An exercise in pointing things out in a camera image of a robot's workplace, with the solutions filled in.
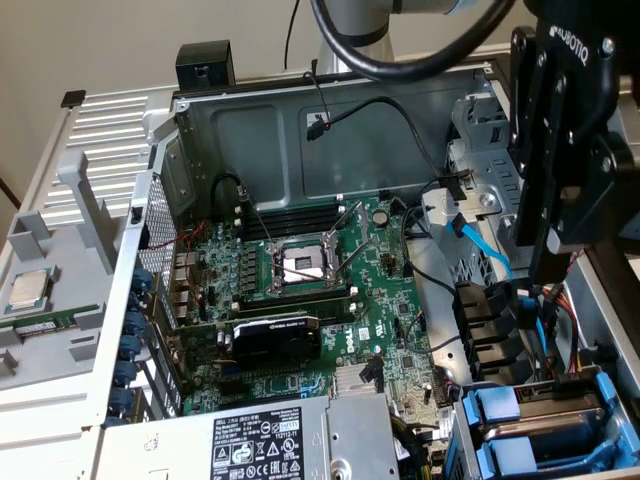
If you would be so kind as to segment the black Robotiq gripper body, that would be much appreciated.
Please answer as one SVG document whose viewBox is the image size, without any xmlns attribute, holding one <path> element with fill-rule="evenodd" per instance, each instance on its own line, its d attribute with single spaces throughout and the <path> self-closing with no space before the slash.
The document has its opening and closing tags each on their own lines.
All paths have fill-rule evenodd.
<svg viewBox="0 0 640 480">
<path fill-rule="evenodd" d="M 625 73 L 623 1 L 531 1 L 540 45 L 566 81 L 567 140 L 577 146 L 604 128 Z"/>
</svg>

